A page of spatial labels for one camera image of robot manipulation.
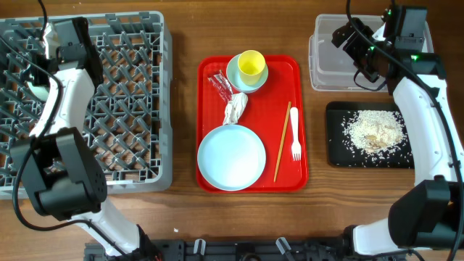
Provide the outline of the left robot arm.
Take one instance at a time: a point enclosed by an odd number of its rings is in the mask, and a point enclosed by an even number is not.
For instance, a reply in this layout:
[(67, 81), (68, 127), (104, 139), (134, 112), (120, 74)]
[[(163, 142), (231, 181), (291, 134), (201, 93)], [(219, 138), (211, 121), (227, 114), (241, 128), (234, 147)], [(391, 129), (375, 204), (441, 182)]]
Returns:
[(41, 34), (45, 52), (31, 53), (20, 80), (33, 92), (48, 91), (45, 107), (28, 138), (10, 149), (18, 169), (12, 195), (17, 219), (44, 230), (20, 211), (18, 188), (24, 186), (34, 210), (59, 221), (47, 231), (77, 225), (103, 246), (108, 260), (162, 260), (142, 228), (108, 199), (103, 170), (82, 136), (88, 103), (104, 82), (88, 20), (48, 22)]

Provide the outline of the light green bowl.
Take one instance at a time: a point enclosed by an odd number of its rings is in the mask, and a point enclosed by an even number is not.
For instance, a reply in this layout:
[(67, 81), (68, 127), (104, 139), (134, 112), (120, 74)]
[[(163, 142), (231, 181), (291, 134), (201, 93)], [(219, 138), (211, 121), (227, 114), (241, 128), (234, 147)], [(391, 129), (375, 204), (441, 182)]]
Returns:
[(49, 96), (49, 87), (47, 86), (34, 86), (31, 82), (27, 82), (27, 86), (31, 93), (40, 101), (46, 102)]

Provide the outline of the pile of rice waste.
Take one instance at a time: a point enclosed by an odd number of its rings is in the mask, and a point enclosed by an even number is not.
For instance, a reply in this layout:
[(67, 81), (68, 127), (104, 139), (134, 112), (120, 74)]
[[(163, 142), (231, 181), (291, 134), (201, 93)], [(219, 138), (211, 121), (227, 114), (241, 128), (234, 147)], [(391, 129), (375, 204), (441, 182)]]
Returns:
[(386, 110), (348, 111), (340, 124), (342, 146), (349, 158), (360, 157), (361, 167), (406, 167), (413, 164), (413, 153), (403, 117)]

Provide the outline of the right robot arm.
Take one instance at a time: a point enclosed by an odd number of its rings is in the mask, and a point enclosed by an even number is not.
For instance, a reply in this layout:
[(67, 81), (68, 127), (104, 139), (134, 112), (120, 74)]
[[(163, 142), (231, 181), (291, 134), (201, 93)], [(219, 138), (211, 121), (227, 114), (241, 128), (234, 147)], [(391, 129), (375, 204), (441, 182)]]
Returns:
[(415, 184), (383, 220), (351, 225), (338, 255), (375, 259), (463, 248), (463, 146), (447, 101), (446, 72), (438, 54), (426, 52), (425, 7), (390, 5), (373, 30), (350, 17), (332, 35), (357, 71), (384, 85), (400, 110), (413, 153)]

